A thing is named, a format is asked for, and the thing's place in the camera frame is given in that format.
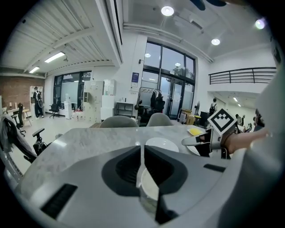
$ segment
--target black railing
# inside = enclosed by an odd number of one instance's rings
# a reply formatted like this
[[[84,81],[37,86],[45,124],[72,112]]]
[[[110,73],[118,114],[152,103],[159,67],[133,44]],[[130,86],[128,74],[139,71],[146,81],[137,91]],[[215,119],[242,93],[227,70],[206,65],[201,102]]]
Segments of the black railing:
[[[211,73],[209,76],[210,84],[235,82],[270,83],[275,74],[276,67],[255,67]]]

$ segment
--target sign on wall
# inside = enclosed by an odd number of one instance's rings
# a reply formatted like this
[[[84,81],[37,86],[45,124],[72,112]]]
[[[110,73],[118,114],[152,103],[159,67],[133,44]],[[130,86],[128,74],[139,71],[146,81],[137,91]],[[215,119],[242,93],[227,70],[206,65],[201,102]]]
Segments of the sign on wall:
[[[139,73],[133,72],[131,87],[138,87],[138,77]]]

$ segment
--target white plate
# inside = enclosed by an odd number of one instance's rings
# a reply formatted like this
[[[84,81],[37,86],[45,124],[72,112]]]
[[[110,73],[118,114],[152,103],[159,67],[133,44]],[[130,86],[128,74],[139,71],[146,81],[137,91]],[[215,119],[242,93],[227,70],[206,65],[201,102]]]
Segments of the white plate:
[[[188,150],[190,150],[193,154],[195,155],[198,155],[198,156],[201,156],[199,154],[199,152],[197,151],[196,147],[195,146],[187,146]]]
[[[152,179],[147,169],[144,169],[142,172],[141,183],[145,194],[153,200],[158,200],[159,187],[157,187],[155,181]]]
[[[169,151],[179,152],[179,149],[175,145],[175,143],[166,138],[150,138],[149,140],[147,140],[146,145],[160,147]]]

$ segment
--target backpack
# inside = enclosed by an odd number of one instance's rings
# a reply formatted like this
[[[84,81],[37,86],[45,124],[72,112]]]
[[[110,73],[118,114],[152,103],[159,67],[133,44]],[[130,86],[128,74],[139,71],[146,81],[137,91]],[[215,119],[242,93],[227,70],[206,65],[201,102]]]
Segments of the backpack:
[[[212,115],[214,114],[214,112],[216,111],[216,108],[215,108],[216,105],[217,105],[217,104],[215,104],[215,105],[213,106],[213,104],[211,104],[210,111],[209,111],[209,115],[210,115],[210,116],[212,116]]]

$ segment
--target glass door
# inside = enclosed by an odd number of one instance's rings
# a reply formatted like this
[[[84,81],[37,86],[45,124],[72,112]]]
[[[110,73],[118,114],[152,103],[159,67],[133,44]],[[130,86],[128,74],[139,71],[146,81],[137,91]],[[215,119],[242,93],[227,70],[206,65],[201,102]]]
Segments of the glass door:
[[[161,75],[160,90],[165,101],[163,113],[170,119],[177,119],[181,101],[183,81],[171,76]]]

